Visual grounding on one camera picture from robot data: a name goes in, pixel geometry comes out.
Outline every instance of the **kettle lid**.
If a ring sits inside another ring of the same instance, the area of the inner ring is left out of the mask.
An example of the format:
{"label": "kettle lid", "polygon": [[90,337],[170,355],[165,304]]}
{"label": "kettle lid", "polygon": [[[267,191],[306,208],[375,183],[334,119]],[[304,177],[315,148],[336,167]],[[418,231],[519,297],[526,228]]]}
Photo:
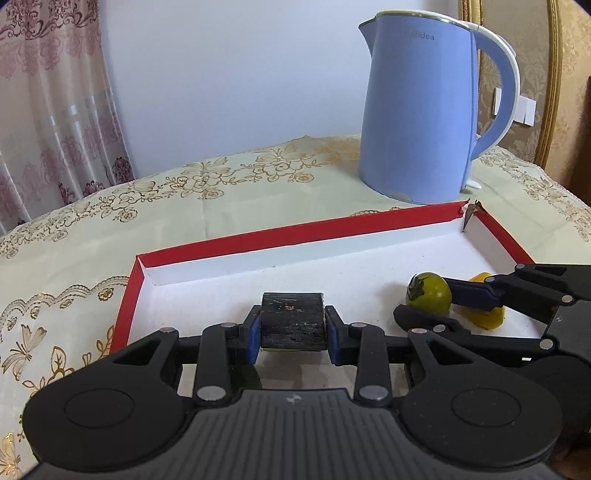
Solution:
{"label": "kettle lid", "polygon": [[457,27],[465,28],[466,30],[471,30],[471,28],[469,28],[469,26],[467,25],[469,22],[464,22],[462,20],[458,20],[457,18],[453,18],[444,14],[439,14],[437,12],[430,12],[428,10],[382,10],[381,12],[376,13],[375,17],[373,17],[372,19],[363,22],[363,24],[372,22],[381,15],[404,15],[407,17],[423,17],[429,18],[431,20],[439,20],[440,22],[456,25]]}

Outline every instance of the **gold floral pattern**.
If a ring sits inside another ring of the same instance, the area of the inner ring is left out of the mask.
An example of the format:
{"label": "gold floral pattern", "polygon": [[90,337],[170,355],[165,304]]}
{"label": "gold floral pattern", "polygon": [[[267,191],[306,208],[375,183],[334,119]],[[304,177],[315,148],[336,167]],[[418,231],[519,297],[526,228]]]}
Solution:
{"label": "gold floral pattern", "polygon": [[113,292],[115,289],[113,287],[108,287],[99,292],[97,295],[100,301],[107,301],[113,296]]}
{"label": "gold floral pattern", "polygon": [[93,288],[88,288],[84,285],[72,285],[61,292],[57,297],[49,295],[48,293],[40,293],[32,296],[27,301],[21,299],[14,300],[10,302],[0,315],[0,332],[4,329],[7,320],[13,318],[15,315],[23,317],[29,312],[31,318],[33,318],[33,316],[37,318],[41,305],[46,305],[48,307],[56,304],[61,305],[66,299],[73,299],[76,297],[86,298],[89,295],[103,291],[105,288],[114,286],[125,287],[128,280],[129,277],[111,277],[100,282],[98,285],[95,285]]}
{"label": "gold floral pattern", "polygon": [[7,330],[10,332],[10,330],[12,330],[14,328],[14,326],[17,324],[18,318],[17,317],[11,317],[10,320],[8,321],[7,324]]}
{"label": "gold floral pattern", "polygon": [[60,308],[66,309],[68,308],[70,305],[72,305],[72,303],[74,303],[74,299],[65,299],[62,303],[60,303]]}
{"label": "gold floral pattern", "polygon": [[21,329],[22,343],[16,342],[17,347],[10,349],[13,353],[2,363],[2,373],[5,374],[12,367],[12,374],[17,382],[21,379],[22,369],[25,364],[31,361],[31,351],[41,343],[47,334],[47,330],[42,327],[39,327],[35,334],[31,333],[28,325],[21,325]]}
{"label": "gold floral pattern", "polygon": [[31,307],[31,311],[29,312],[29,315],[31,316],[31,318],[33,320],[35,320],[38,317],[40,310],[41,310],[41,305],[33,305]]}
{"label": "gold floral pattern", "polygon": [[350,217],[357,217],[359,215],[367,215],[369,213],[392,212],[393,210],[400,210],[400,207],[392,207],[388,210],[361,210],[360,212],[351,213]]}
{"label": "gold floral pattern", "polygon": [[7,480],[17,480],[22,476],[22,470],[18,467],[21,456],[17,455],[14,444],[14,434],[11,432],[2,439],[0,446],[0,475],[5,475]]}
{"label": "gold floral pattern", "polygon": [[0,257],[13,258],[23,245],[39,241],[57,242],[64,239],[70,227],[87,219],[111,218],[127,223],[138,216],[137,207],[174,196],[199,200],[213,200],[224,195],[225,187],[261,180],[308,183],[314,180],[313,170],[332,164],[359,159],[359,138],[326,137],[313,139],[311,147],[304,148],[300,140],[292,140],[281,147],[251,152],[256,155],[251,163],[236,166],[228,158],[196,162],[186,165],[178,176],[165,176],[156,182],[147,177],[115,186],[43,215],[30,223],[16,227],[0,237]]}
{"label": "gold floral pattern", "polygon": [[[480,162],[487,167],[500,167],[523,186],[530,198],[548,202],[572,223],[584,241],[589,242],[591,208],[582,202],[580,206],[575,205],[572,195],[554,180],[549,179],[541,168],[519,160],[500,148],[481,156]],[[538,171],[539,176],[531,175],[530,169]]]}
{"label": "gold floral pattern", "polygon": [[[113,339],[113,325],[109,327],[107,330],[106,335],[106,342],[103,343],[101,340],[96,341],[96,349],[99,351],[99,356],[97,360],[100,360],[104,356],[109,354],[109,350],[111,348],[111,340]],[[92,362],[92,353],[88,352],[82,355],[82,363],[84,367],[87,367]],[[37,393],[42,388],[48,386],[49,384],[53,383],[55,380],[59,380],[60,378],[64,378],[66,375],[70,375],[74,373],[76,370],[73,367],[66,367],[67,364],[67,356],[66,352],[63,348],[59,346],[54,346],[53,351],[51,352],[51,376],[48,376],[47,379],[45,375],[41,377],[39,383],[36,384],[32,380],[25,380],[22,384],[30,388],[32,390],[31,397]]]}

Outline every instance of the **kettle spout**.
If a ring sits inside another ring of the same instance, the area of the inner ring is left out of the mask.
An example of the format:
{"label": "kettle spout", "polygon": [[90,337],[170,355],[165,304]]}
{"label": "kettle spout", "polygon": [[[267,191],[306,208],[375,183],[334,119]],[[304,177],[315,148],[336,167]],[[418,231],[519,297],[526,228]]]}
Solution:
{"label": "kettle spout", "polygon": [[363,35],[363,37],[368,45],[369,54],[372,54],[374,51],[374,42],[375,42],[375,33],[376,33],[375,18],[372,18],[371,20],[367,20],[366,22],[363,22],[359,26],[359,31]]}

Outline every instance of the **floral tablecloth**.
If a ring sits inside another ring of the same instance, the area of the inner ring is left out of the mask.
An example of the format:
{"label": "floral tablecloth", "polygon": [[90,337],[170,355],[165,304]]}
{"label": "floral tablecloth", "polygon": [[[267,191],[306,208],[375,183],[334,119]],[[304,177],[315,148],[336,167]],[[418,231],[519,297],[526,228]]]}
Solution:
{"label": "floral tablecloth", "polygon": [[[35,463],[27,399],[108,353],[136,254],[412,205],[356,175],[359,137],[303,137],[102,190],[0,237],[0,480]],[[537,262],[591,263],[591,210],[538,167],[494,148],[479,199]]]}

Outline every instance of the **yellow pepper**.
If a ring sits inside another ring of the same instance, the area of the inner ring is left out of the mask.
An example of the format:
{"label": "yellow pepper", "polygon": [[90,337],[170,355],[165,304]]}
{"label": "yellow pepper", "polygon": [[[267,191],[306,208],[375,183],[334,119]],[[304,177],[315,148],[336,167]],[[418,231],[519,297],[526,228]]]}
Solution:
{"label": "yellow pepper", "polygon": [[[471,278],[470,281],[484,282],[484,279],[490,276],[490,273],[483,272]],[[489,312],[471,309],[469,307],[459,307],[458,311],[466,320],[469,320],[477,327],[485,330],[492,330],[500,327],[505,318],[505,307],[497,307]]]}

